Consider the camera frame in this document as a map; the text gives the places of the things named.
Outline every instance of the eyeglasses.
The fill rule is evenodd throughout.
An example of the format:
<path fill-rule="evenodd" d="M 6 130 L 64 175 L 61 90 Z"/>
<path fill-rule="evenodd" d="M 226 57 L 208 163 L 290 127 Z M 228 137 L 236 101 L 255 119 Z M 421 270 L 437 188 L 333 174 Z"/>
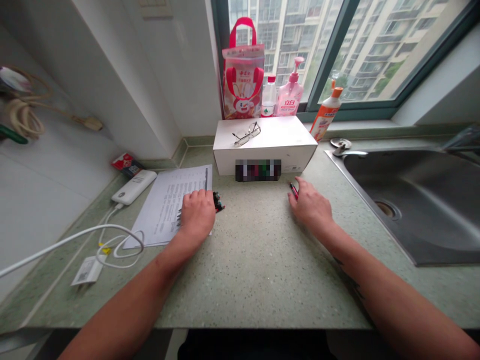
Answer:
<path fill-rule="evenodd" d="M 238 146 L 245 145 L 247 141 L 250 140 L 250 137 L 256 137 L 258 134 L 260 134 L 261 131 L 262 129 L 260 128 L 260 125 L 255 121 L 250 124 L 250 126 L 248 127 L 248 132 L 246 132 L 243 137 L 238 137 L 232 132 L 232 135 L 238 139 L 237 141 L 235 141 L 234 144 Z"/>

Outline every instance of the pump dispenser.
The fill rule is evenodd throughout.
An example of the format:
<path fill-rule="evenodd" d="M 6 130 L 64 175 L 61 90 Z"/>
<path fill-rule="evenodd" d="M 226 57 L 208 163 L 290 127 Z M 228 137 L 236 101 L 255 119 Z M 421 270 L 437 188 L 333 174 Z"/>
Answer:
<path fill-rule="evenodd" d="M 275 107 L 275 116 L 293 116 L 297 113 L 304 87 L 298 83 L 299 81 L 299 65 L 305 61 L 301 56 L 294 59 L 295 69 L 290 74 L 288 83 L 280 86 L 278 89 L 278 102 Z"/>

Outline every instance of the white cardboard box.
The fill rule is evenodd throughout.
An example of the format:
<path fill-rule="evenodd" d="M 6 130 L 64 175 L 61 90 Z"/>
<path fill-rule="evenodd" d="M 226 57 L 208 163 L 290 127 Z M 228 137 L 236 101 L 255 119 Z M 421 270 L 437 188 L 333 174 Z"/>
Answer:
<path fill-rule="evenodd" d="M 237 138 L 255 121 L 261 133 L 242 145 Z M 301 173 L 312 158 L 317 142 L 296 116 L 220 120 L 216 127 L 213 155 L 220 175 L 235 175 L 236 160 L 281 160 L 281 173 Z"/>

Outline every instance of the plastic bottle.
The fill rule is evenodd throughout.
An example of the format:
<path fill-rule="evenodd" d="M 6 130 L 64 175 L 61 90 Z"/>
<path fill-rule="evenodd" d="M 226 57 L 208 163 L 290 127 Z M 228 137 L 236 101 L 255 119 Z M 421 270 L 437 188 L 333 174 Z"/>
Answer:
<path fill-rule="evenodd" d="M 277 88 L 275 87 L 275 76 L 267 78 L 267 84 L 261 95 L 262 118 L 273 118 L 275 114 L 275 103 L 277 102 Z"/>
<path fill-rule="evenodd" d="M 295 70 L 290 74 L 288 83 L 278 89 L 278 102 L 276 103 L 275 116 L 293 116 L 297 113 L 304 87 L 298 83 L 298 68 L 305 59 L 298 56 L 294 59 Z"/>
<path fill-rule="evenodd" d="M 339 108 L 342 105 L 340 95 L 343 90 L 343 87 L 335 87 L 331 96 L 321 103 L 315 121 L 310 129 L 310 134 L 318 143 L 324 137 L 329 125 L 332 123 L 337 111 L 339 111 Z"/>

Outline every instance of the apartment building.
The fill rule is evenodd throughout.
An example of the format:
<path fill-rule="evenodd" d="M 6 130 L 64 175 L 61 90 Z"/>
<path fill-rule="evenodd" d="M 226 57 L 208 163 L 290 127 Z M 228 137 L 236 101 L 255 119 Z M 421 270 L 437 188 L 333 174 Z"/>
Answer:
<path fill-rule="evenodd" d="M 361 0 L 332 71 L 345 87 L 343 100 L 387 100 L 396 96 L 402 84 L 393 78 L 406 79 L 398 70 L 413 55 L 437 18 L 447 12 L 446 7 L 455 6 L 454 2 Z M 254 21 L 257 41 L 265 44 L 265 79 L 275 74 L 277 85 L 285 84 L 293 70 L 294 58 L 305 58 L 299 68 L 299 82 L 305 86 L 302 100 L 306 101 L 343 1 L 229 0 L 228 3 L 230 28 L 242 16 Z M 430 36 L 432 39 L 443 32 L 441 26 L 438 28 L 437 36 Z M 251 36 L 250 29 L 238 29 L 237 44 L 248 44 Z M 389 89 L 392 84 L 397 89 Z"/>

